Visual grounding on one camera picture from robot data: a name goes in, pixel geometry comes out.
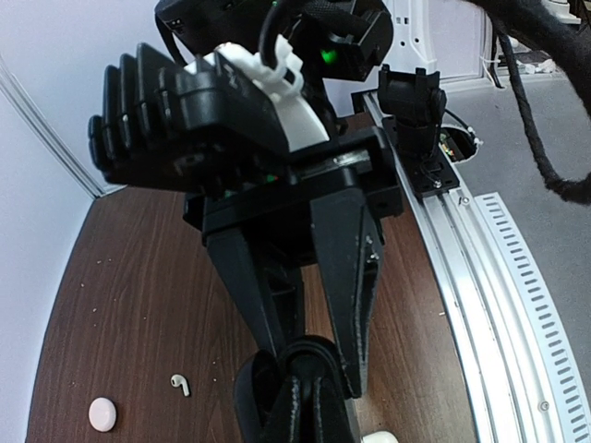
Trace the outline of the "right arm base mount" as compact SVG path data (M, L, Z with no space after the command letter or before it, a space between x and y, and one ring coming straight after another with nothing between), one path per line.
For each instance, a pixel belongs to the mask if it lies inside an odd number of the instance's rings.
M386 115L383 128L418 198L437 196L460 185L440 148L441 124L447 96L440 73L418 67L413 73L383 65L379 72L378 103Z

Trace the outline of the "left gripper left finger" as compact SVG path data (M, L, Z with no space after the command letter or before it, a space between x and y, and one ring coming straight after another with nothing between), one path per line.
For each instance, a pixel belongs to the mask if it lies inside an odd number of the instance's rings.
M302 384L275 357L259 351L239 370L234 384L236 419L245 442L298 442L302 437Z

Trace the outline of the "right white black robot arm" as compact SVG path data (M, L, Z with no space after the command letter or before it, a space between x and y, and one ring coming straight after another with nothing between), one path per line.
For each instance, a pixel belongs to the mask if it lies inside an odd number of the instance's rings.
M440 173L439 72L429 63L387 67L395 31L410 22L380 1L162 1L155 18L174 60L186 47L231 86L249 76L268 98L236 108L184 81L164 93L168 110L192 126L244 126L270 141L271 160L237 137L219 146L218 159L238 155L272 181L232 192L217 185L202 202L187 201L187 220L269 352L302 344L301 269L319 266L336 380L347 397L362 396L380 221L402 210L395 165L423 180Z

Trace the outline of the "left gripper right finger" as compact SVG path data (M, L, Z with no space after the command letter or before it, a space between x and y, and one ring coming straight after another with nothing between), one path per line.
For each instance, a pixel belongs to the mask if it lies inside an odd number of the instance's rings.
M357 442L332 342L299 339L281 358L282 442Z

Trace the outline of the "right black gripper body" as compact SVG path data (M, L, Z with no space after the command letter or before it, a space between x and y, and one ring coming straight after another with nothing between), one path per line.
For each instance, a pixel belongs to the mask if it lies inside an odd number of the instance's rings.
M348 187L361 189L372 216L381 220L403 212L403 199L392 147L386 132L362 128L312 147L308 157L331 162L340 154L366 153L368 158L306 177L255 186L222 200L186 195L183 220L201 232L203 244L217 233L241 230L246 237L269 243L291 257L312 257L310 202Z

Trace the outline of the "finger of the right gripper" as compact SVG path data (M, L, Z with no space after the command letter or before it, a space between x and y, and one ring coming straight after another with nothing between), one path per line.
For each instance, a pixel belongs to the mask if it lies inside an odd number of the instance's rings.
M241 230L210 235L206 248L261 350L277 356L305 334L304 283L291 258Z
M333 337L352 398L368 385L368 333L377 294L383 243L359 188L310 203L312 238Z

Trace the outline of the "white square charging case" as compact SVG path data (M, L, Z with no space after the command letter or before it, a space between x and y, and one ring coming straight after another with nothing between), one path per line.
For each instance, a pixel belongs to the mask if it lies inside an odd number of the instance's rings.
M375 431L362 436L362 443L398 443L397 437L390 431Z

